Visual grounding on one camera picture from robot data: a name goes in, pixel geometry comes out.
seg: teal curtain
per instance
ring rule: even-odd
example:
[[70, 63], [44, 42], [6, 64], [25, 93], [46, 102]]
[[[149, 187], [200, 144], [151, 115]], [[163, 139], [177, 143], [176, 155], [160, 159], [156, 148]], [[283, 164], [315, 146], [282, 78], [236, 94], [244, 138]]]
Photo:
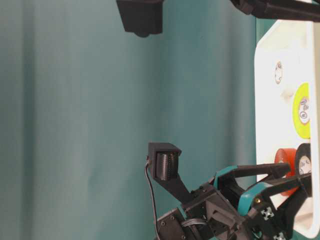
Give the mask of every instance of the teal curtain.
[[[255, 19], [167, 0], [164, 33], [114, 0], [0, 3], [0, 239], [148, 240], [148, 142], [182, 149], [188, 189], [255, 159]], [[179, 203], [155, 187], [158, 214]]]

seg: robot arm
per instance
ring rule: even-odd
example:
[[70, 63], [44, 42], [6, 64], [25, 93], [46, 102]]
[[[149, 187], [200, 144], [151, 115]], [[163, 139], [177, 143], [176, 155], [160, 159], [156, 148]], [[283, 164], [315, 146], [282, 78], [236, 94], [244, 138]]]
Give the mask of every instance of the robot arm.
[[[294, 218], [311, 197], [311, 174], [282, 178], [287, 163], [230, 166], [198, 189], [188, 192], [178, 174], [181, 150], [169, 143], [149, 143], [147, 169], [152, 178], [181, 201], [156, 221], [158, 240], [289, 240]], [[242, 189], [236, 178], [267, 174]], [[271, 196], [295, 189], [278, 208]]]
[[[261, 19], [320, 22], [320, 5], [317, 4], [298, 0], [230, 1], [241, 12]], [[163, 2], [164, 0], [116, 0], [125, 31], [144, 38], [150, 34], [162, 33]]]

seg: white tray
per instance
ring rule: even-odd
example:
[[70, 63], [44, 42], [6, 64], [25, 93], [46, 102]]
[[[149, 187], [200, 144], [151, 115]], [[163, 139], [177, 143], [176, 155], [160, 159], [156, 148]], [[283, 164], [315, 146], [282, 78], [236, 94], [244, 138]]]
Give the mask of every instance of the white tray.
[[[283, 63], [286, 89], [293, 95], [281, 95], [275, 84], [275, 67]], [[312, 198], [308, 198], [294, 222], [294, 229], [307, 238], [315, 238], [320, 230], [320, 24], [278, 20], [256, 47], [255, 60], [255, 121], [257, 164], [274, 163], [280, 148], [298, 148], [311, 144]], [[308, 82], [310, 100], [310, 139], [296, 132], [292, 105], [298, 87]], [[278, 205], [286, 197], [272, 198]]]

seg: black tape roll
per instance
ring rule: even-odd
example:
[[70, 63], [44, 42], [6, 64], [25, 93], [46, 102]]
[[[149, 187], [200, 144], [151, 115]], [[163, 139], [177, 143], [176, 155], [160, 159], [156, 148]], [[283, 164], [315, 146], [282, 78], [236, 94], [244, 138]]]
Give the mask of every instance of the black tape roll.
[[303, 143], [296, 150], [294, 169], [296, 176], [311, 173], [312, 164], [310, 143]]

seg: circular label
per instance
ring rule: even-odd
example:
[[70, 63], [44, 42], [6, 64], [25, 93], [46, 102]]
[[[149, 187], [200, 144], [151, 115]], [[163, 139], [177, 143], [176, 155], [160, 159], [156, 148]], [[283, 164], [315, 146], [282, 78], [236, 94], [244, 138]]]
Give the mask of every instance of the circular label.
[[300, 122], [306, 125], [310, 121], [309, 115], [309, 98], [303, 97], [299, 103], [299, 118]]
[[281, 80], [283, 78], [283, 74], [284, 74], [284, 69], [283, 69], [282, 63], [280, 61], [278, 61], [275, 66], [275, 71], [274, 71], [274, 80], [275, 80], [276, 84], [281, 83]]
[[303, 156], [299, 161], [299, 174], [311, 173], [312, 165], [311, 161], [307, 156]]

